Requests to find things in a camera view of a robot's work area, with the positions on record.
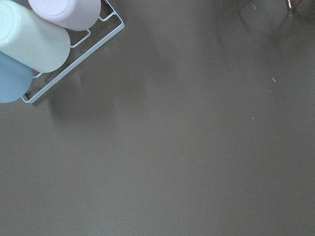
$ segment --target table surface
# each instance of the table surface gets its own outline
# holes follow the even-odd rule
[[[0,104],[0,235],[313,236],[310,2],[112,0],[123,31]]]

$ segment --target rack wire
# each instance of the rack wire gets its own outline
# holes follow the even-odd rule
[[[300,5],[300,3],[302,3],[303,0],[299,0],[295,5],[293,5],[291,3],[291,0],[286,0],[287,5],[289,7],[290,10],[294,10],[298,5]]]
[[[95,52],[98,48],[100,48],[103,44],[105,44],[108,40],[110,40],[112,37],[114,37],[117,33],[119,33],[125,27],[125,24],[122,21],[121,17],[118,15],[118,13],[115,11],[115,9],[112,7],[112,5],[109,3],[109,1],[104,0],[104,2],[111,8],[112,12],[108,16],[106,16],[105,18],[102,18],[101,16],[99,16],[98,19],[101,22],[106,23],[113,16],[117,16],[119,21],[120,21],[120,24],[117,27],[115,27],[113,30],[111,30],[108,34],[106,34],[101,40],[99,40],[97,43],[95,43],[92,47],[90,47],[78,59],[76,59],[69,66],[67,66],[65,69],[63,69],[55,78],[53,78],[50,82],[48,82],[43,88],[41,88],[33,96],[24,94],[21,97],[24,102],[34,103],[42,95],[44,95],[49,89],[51,89],[57,82],[59,82],[63,77],[65,77],[71,70],[73,70],[75,67],[77,67],[81,62],[83,62],[87,57],[89,57],[93,52]],[[72,50],[75,50],[75,48],[77,48],[77,46],[79,46],[81,43],[83,43],[87,38],[89,38],[91,36],[92,33],[89,29],[87,29],[86,32],[87,32],[87,34],[82,39],[80,39],[74,45],[71,45]],[[37,75],[33,76],[33,79],[40,78],[42,75],[43,75],[43,73],[39,72]]]

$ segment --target blue cup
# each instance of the blue cup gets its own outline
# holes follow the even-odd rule
[[[0,103],[19,99],[31,82],[32,69],[0,52]]]

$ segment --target cup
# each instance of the cup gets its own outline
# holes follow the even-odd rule
[[[10,0],[0,0],[0,51],[38,72],[52,72],[70,52],[67,31]]]
[[[0,53],[0,103],[13,102],[30,88],[32,69]]]
[[[70,30],[86,30],[95,24],[100,0],[29,0],[32,9],[42,18]]]

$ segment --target pastel cup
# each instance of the pastel cup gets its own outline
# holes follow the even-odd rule
[[[38,72],[52,72],[70,52],[67,31],[10,0],[0,0],[0,52]]]
[[[0,103],[19,99],[30,88],[32,69],[0,53]]]
[[[70,30],[86,30],[97,21],[100,0],[29,0],[43,19]]]

